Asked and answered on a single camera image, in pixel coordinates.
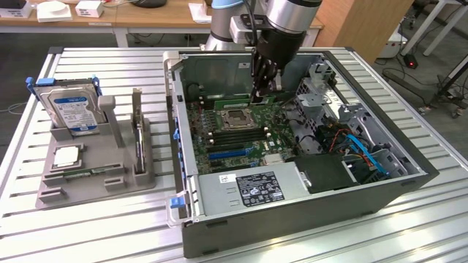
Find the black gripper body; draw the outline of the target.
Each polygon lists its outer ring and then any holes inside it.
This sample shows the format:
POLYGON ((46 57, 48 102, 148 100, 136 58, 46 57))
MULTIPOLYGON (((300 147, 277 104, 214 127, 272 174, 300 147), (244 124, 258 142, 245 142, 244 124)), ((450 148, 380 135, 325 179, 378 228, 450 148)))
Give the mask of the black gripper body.
POLYGON ((286 33, 281 30, 264 30, 256 46, 261 62, 270 61, 277 66, 285 66, 292 60, 305 38, 301 33, 286 33))

